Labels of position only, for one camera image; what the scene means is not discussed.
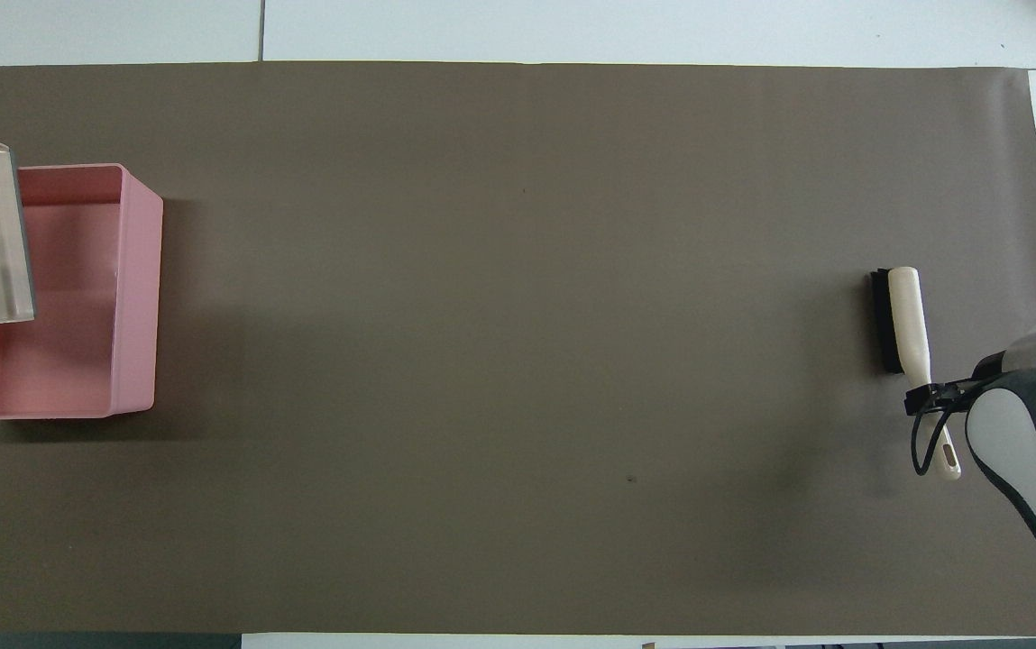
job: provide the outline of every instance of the brown mat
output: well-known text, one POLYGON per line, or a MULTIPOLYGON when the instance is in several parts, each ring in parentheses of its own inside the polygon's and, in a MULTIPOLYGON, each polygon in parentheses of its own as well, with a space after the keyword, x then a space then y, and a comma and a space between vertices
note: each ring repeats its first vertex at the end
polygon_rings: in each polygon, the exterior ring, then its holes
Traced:
POLYGON ((941 378, 1036 319, 1024 72, 0 68, 0 140, 167 198, 154 410, 0 423, 0 629, 1036 633, 865 284, 941 378))

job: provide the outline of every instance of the pink container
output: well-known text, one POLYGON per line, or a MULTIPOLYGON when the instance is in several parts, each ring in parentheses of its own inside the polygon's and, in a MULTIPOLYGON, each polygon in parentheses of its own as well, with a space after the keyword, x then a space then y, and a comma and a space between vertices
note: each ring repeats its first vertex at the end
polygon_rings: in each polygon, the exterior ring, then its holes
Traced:
POLYGON ((0 419, 148 410, 164 202, 119 164, 17 176, 36 319, 0 324, 0 419))

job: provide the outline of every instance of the white tile floor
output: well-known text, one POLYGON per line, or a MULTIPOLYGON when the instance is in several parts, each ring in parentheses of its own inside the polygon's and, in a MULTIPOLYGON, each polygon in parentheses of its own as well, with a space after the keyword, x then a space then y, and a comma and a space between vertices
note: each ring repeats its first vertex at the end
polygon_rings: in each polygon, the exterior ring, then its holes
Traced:
MULTIPOLYGON (((262 53, 266 60, 1036 68, 1036 0, 0 0, 0 65, 249 61, 262 53)), ((1036 119, 1036 70, 1032 94, 1036 119)), ((658 646, 795 642, 265 633, 247 637, 246 646, 432 649, 501 642, 629 649, 651 640, 658 646)), ((798 639, 811 641, 823 640, 798 639)))

